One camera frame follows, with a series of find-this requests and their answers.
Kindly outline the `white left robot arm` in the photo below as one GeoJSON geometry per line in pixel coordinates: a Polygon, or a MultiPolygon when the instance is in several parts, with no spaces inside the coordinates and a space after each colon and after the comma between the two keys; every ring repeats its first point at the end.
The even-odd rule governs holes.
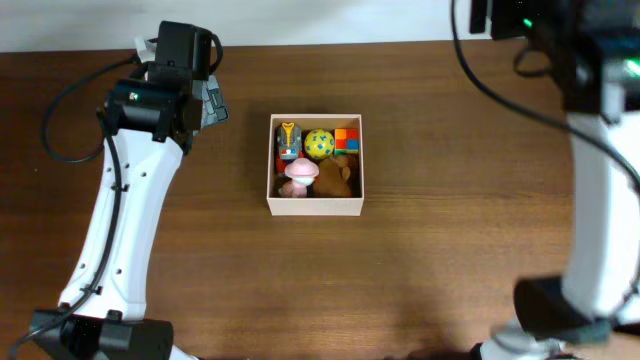
{"type": "Polygon", "coordinates": [[[104,160],[74,272],[27,339],[54,359],[181,359],[171,323],[146,317],[146,281],[164,199],[194,137],[228,116],[215,73],[219,38],[164,21],[138,40],[132,73],[96,112],[104,160]]]}

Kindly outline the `multicolour puzzle cube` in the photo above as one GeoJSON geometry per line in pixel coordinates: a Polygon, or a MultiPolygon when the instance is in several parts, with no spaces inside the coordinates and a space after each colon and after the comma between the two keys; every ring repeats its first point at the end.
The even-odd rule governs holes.
{"type": "Polygon", "coordinates": [[[337,128],[334,131],[334,139],[335,156],[360,152],[360,133],[357,128],[337,128]]]}

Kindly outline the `white pink toy duck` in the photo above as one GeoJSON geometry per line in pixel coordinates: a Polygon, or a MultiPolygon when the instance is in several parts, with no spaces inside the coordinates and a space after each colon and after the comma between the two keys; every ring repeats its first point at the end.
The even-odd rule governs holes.
{"type": "Polygon", "coordinates": [[[299,158],[286,166],[285,175],[289,180],[278,190],[278,194],[283,198],[306,198],[308,187],[319,175],[319,168],[314,162],[299,158]]]}

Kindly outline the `brown plush toy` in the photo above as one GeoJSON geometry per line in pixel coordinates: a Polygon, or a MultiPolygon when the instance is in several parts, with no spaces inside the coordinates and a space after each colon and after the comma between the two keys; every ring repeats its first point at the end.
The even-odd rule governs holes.
{"type": "Polygon", "coordinates": [[[319,198],[350,198],[353,181],[358,173],[355,155],[330,156],[318,164],[319,174],[313,184],[313,193],[319,198]]]}

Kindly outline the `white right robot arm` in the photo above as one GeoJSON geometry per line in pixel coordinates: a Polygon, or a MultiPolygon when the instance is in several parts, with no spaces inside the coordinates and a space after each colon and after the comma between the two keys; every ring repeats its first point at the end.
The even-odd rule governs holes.
{"type": "Polygon", "coordinates": [[[469,30],[523,37],[546,56],[534,77],[561,91],[564,120],[509,109],[570,135],[574,238],[561,275],[518,281],[515,318],[475,359],[564,359],[570,345],[639,332],[639,5],[473,0],[469,30]]]}

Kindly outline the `red grey toy truck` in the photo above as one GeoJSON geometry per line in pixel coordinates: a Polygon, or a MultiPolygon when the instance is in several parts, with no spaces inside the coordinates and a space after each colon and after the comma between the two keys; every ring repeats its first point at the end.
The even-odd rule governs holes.
{"type": "Polygon", "coordinates": [[[284,122],[279,125],[275,135],[275,170],[279,176],[283,176],[290,163],[304,156],[302,130],[294,122],[284,122]]]}

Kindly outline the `yellow ball with dots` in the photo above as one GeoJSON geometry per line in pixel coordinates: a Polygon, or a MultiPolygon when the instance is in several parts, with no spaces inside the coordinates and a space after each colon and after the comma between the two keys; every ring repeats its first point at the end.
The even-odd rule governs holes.
{"type": "Polygon", "coordinates": [[[335,148],[335,140],[328,130],[318,128],[311,130],[304,140],[306,155],[314,160],[323,160],[329,157],[335,148]]]}

